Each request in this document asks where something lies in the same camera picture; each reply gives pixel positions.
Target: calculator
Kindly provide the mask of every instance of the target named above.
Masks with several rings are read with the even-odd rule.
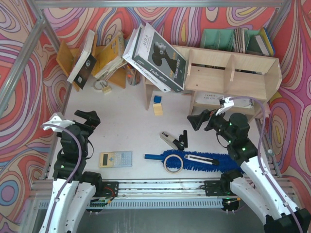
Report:
[[[101,153],[99,167],[132,166],[132,151],[116,151]]]

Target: calculator screen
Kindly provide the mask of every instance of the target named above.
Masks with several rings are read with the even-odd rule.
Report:
[[[108,154],[104,154],[104,156],[103,156],[103,166],[107,165],[107,161],[108,161]]]

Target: book spine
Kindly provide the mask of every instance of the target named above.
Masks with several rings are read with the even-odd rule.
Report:
[[[167,87],[165,84],[160,82],[158,79],[154,77],[150,72],[144,69],[140,64],[133,61],[131,55],[123,56],[124,60],[126,60],[129,64],[131,64],[135,69],[137,69],[143,76],[145,76],[150,82],[152,82],[157,88],[159,88],[163,92],[169,92],[171,89]]]
[[[178,85],[176,85],[172,80],[167,78],[159,69],[156,69],[148,62],[145,62],[145,60],[142,59],[139,55],[134,57],[133,60],[137,62],[138,64],[140,64],[144,69],[149,71],[154,77],[156,77],[166,86],[170,87],[174,92],[182,91],[182,89]]]

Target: colorful swirl fabric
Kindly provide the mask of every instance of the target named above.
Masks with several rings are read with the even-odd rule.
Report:
[[[0,87],[35,19],[21,0],[0,0]],[[52,132],[40,125],[63,106],[68,88],[42,34],[0,119],[0,232],[17,232],[31,185],[42,175]]]
[[[268,132],[281,172],[311,212],[311,0],[292,0],[273,32],[283,81],[271,99]]]
[[[172,44],[198,46],[205,28],[265,26],[274,8],[51,8],[48,20],[70,48],[77,48],[88,29],[107,44],[120,30],[128,36],[150,23]],[[21,50],[35,19],[24,0],[0,0],[0,86]],[[52,133],[40,129],[61,109],[68,88],[43,34],[0,119],[0,232],[17,232],[31,184],[42,175]]]

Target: black cable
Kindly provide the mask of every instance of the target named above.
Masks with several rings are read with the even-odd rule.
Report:
[[[223,148],[226,148],[226,149],[227,149],[227,147],[225,147],[224,145],[222,145],[222,144],[220,143],[219,138],[218,138],[218,133],[216,133],[216,138],[217,138],[217,141],[218,141],[219,145],[221,145]]]
[[[93,154],[94,154],[94,147],[93,147],[93,144],[90,142],[90,140],[87,140],[87,142],[88,142],[88,143],[91,145],[91,147],[93,148],[93,152],[92,152],[91,156],[88,157],[88,158],[86,158],[86,159],[90,159],[90,158],[92,158],[92,156],[93,156]]]

